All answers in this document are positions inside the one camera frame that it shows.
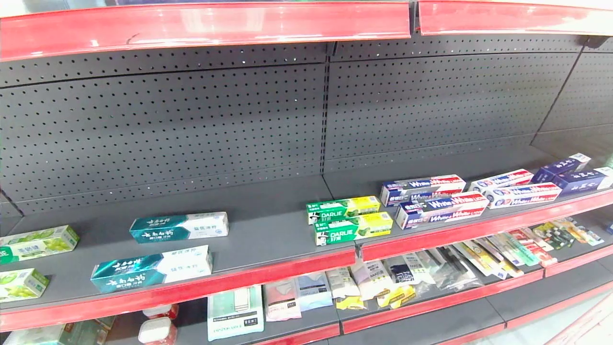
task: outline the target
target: packaged product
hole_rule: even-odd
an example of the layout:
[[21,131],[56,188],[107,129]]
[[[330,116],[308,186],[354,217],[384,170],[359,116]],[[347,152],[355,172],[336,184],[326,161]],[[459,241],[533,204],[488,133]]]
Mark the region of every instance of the packaged product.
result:
[[108,293],[204,277],[212,270],[212,258],[204,245],[103,262],[94,267],[91,282]]
[[212,212],[138,218],[130,227],[130,235],[138,243],[227,236],[228,216]]
[[331,222],[361,214],[379,212],[381,203],[374,196],[330,200],[321,203],[306,204],[308,224]]
[[38,298],[49,285],[49,279],[34,268],[0,272],[0,302]]
[[262,286],[216,293],[207,298],[208,340],[264,331]]
[[293,279],[283,279],[264,285],[266,321],[285,321],[302,317],[298,290]]
[[70,252],[78,240],[70,225],[1,237],[0,265]]
[[381,187],[381,202],[390,207],[405,201],[444,198],[461,193],[464,187],[466,182],[458,175],[388,181]]

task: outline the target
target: shelf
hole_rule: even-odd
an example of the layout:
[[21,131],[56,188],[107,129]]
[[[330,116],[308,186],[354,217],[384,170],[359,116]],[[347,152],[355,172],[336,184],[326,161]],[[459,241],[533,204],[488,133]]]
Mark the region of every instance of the shelf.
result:
[[419,0],[423,35],[613,34],[613,6],[599,0]]
[[[179,316],[175,320],[178,327],[177,345],[306,344],[340,334],[336,309],[324,307],[302,313],[301,319],[265,322],[263,332],[207,341],[206,310],[204,298],[179,305]],[[107,345],[139,345],[139,328],[146,320],[142,312],[119,316]]]
[[[477,153],[437,157],[408,163],[395,163],[325,174],[324,179],[335,199],[361,195],[379,195],[386,180],[443,174],[458,174],[468,183],[483,177],[519,168],[536,171],[558,158],[529,147],[504,147]],[[452,223],[430,223],[416,229],[401,230],[394,223],[392,233],[380,238],[361,239],[365,261],[414,252],[417,250],[501,233],[548,220],[596,209],[613,203],[613,189],[559,198],[553,203],[485,210],[478,218]],[[394,214],[396,207],[385,211]]]
[[0,61],[145,48],[409,38],[407,2],[219,2],[2,18]]
[[488,328],[504,328],[502,318],[485,300],[451,306],[439,311],[329,339],[330,345],[436,344]]
[[512,328],[610,289],[613,274],[600,263],[591,262],[487,300]]
[[[317,247],[307,225],[305,204],[329,199],[321,177],[311,176],[29,215],[12,233],[68,223],[81,241],[71,253],[0,266],[2,271],[34,267],[51,278],[42,297],[0,304],[0,327],[7,331],[111,316],[352,265],[353,242]],[[128,233],[136,217],[222,210],[230,220],[227,237],[137,244]],[[100,262],[203,244],[213,254],[209,277],[108,294],[100,294],[89,280]]]

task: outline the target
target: white package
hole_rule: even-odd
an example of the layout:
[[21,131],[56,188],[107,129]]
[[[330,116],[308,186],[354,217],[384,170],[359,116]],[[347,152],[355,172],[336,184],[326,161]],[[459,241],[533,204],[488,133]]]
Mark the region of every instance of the white package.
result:
[[293,278],[264,285],[266,321],[285,321],[302,317]]
[[330,283],[330,289],[332,290],[332,298],[345,298],[347,296],[359,296],[360,289],[358,289],[356,282],[354,282],[349,273],[349,268],[339,267],[326,271],[326,277]]
[[300,311],[332,305],[332,293],[324,272],[304,274],[295,278]]
[[394,289],[394,281],[380,260],[364,263],[361,259],[351,265],[351,272],[360,289],[362,301],[387,295]]

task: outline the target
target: white toothpaste box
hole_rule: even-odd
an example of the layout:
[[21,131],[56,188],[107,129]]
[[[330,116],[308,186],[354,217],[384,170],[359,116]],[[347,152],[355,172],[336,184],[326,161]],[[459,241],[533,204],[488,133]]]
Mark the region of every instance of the white toothpaste box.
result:
[[492,190],[500,187],[508,187],[512,185],[525,185],[530,183],[534,175],[526,169],[518,169],[515,171],[507,172],[504,174],[488,177],[473,181],[468,190],[476,190],[477,192],[484,194],[486,190]]
[[405,201],[428,200],[461,193],[466,182],[458,175],[383,182],[381,203],[396,206]]
[[488,203],[479,192],[458,193],[448,198],[402,203],[394,218],[401,229],[411,229],[420,223],[479,217]]
[[521,206],[546,203],[555,200],[562,189],[551,182],[533,185],[517,185],[486,190],[485,197],[490,201],[489,208]]

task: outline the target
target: plastic package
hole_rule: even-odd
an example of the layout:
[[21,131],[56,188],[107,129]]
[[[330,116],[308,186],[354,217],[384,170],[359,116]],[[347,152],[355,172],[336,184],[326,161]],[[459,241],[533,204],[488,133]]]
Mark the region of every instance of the plastic package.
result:
[[381,297],[395,290],[394,282],[380,260],[363,262],[361,259],[351,266],[351,272],[360,289],[362,301]]
[[332,305],[332,293],[324,272],[296,277],[300,312]]
[[209,341],[264,331],[262,286],[216,293],[207,298]]
[[264,285],[266,321],[285,321],[302,317],[297,300],[298,294],[293,279]]
[[140,326],[139,341],[145,345],[175,345],[177,328],[168,317],[145,321]]
[[453,247],[444,246],[429,249],[428,252],[434,261],[440,264],[439,269],[432,275],[439,290],[460,291],[483,286]]
[[168,317],[171,320],[177,318],[179,313],[179,304],[167,304],[155,308],[143,310],[143,314],[149,319],[157,319],[158,317]]

